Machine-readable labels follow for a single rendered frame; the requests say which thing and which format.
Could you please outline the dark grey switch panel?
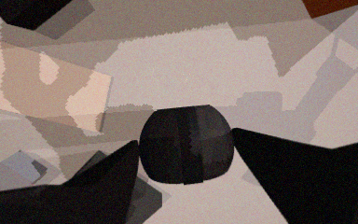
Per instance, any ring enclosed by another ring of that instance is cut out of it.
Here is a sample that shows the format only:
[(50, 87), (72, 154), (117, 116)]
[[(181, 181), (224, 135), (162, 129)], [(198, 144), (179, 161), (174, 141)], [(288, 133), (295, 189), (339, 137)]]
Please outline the dark grey switch panel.
[(211, 105), (157, 109), (142, 129), (139, 154), (154, 181), (203, 183), (228, 171), (234, 139), (226, 119)]

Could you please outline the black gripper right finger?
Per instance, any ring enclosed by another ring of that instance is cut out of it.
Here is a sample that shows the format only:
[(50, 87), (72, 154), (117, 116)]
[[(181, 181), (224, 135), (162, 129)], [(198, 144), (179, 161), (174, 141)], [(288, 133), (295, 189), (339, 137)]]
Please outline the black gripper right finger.
[(358, 143), (330, 149), (231, 131), (234, 147), (288, 224), (358, 224)]

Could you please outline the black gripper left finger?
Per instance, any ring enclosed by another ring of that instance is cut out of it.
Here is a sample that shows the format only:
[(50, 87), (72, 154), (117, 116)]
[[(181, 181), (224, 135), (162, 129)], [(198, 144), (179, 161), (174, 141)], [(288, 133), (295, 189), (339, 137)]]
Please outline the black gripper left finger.
[(0, 224), (125, 224), (139, 157), (131, 140), (61, 185), (0, 191)]

